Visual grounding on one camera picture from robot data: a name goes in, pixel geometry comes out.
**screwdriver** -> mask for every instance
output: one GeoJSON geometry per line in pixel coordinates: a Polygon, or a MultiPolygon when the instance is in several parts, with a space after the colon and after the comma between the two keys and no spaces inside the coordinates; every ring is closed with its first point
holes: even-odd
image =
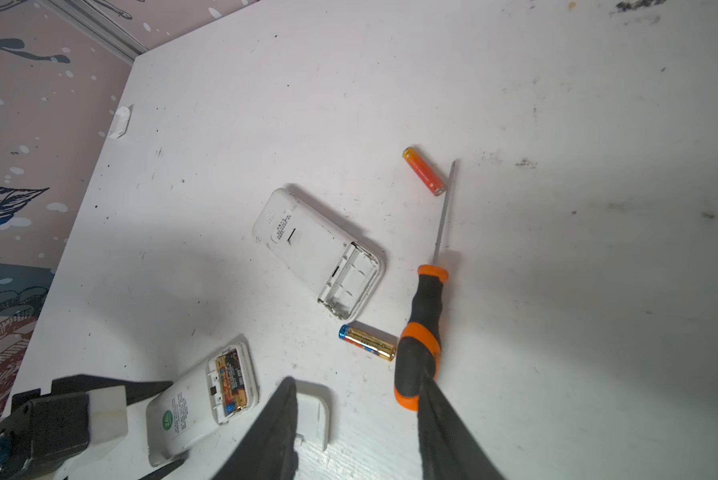
{"type": "MultiPolygon", "coordinates": [[[[455,162],[450,168],[450,183],[455,173],[455,162]]],[[[417,412],[420,399],[420,386],[423,372],[432,379],[439,372],[439,358],[442,354],[439,338],[439,317],[442,314],[442,290],[450,274],[440,266],[439,248],[442,243],[444,219],[447,216],[447,205],[450,203],[451,185],[444,194],[442,218],[439,221],[439,232],[436,245],[433,247],[433,260],[430,265],[421,265],[417,269],[417,292],[412,298],[410,321],[402,332],[399,346],[396,349],[396,370],[393,373],[393,395],[404,408],[417,412]]]]}

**black rubber grip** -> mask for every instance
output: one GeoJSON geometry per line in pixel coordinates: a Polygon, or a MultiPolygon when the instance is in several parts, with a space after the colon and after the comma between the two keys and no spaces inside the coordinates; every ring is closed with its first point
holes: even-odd
{"type": "MultiPolygon", "coordinates": [[[[412,313],[409,321],[425,327],[439,344],[441,344],[439,317],[442,314],[443,288],[444,285],[439,277],[419,275],[417,292],[412,298],[412,313]]],[[[436,375],[436,359],[433,352],[418,339],[412,336],[403,337],[396,349],[393,386],[404,397],[417,397],[420,394],[423,372],[427,372],[431,378],[436,375]]]]}

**white table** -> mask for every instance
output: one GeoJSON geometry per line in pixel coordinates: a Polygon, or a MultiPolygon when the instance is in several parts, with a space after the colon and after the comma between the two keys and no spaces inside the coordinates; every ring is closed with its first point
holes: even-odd
{"type": "MultiPolygon", "coordinates": [[[[460,159],[440,385],[498,468],[718,478],[718,0],[615,3],[266,0],[139,57],[14,391],[177,379],[243,335],[261,402],[287,375],[333,393],[299,478],[420,478],[393,364],[250,238],[277,187],[318,200],[384,250],[359,321],[398,335],[442,201],[418,144],[460,159]]],[[[150,470],[144,405],[72,478],[150,470]]],[[[255,417],[171,478],[210,477],[255,417]]]]}

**green round sticker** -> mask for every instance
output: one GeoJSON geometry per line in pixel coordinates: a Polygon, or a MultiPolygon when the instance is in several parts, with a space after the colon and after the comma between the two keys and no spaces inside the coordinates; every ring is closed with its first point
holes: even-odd
{"type": "Polygon", "coordinates": [[[164,416],[162,416],[162,427],[164,430],[169,430],[172,428],[172,412],[167,410],[164,412],[164,416]]]}

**orange and black handle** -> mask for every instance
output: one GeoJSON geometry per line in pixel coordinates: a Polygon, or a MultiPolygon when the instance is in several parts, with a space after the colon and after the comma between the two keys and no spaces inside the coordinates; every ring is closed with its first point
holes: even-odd
{"type": "Polygon", "coordinates": [[[396,401],[414,412],[417,412],[423,372],[435,379],[439,371],[442,290],[450,277],[446,270],[433,265],[421,265],[417,274],[419,281],[412,298],[412,313],[399,339],[393,374],[396,401]]]}

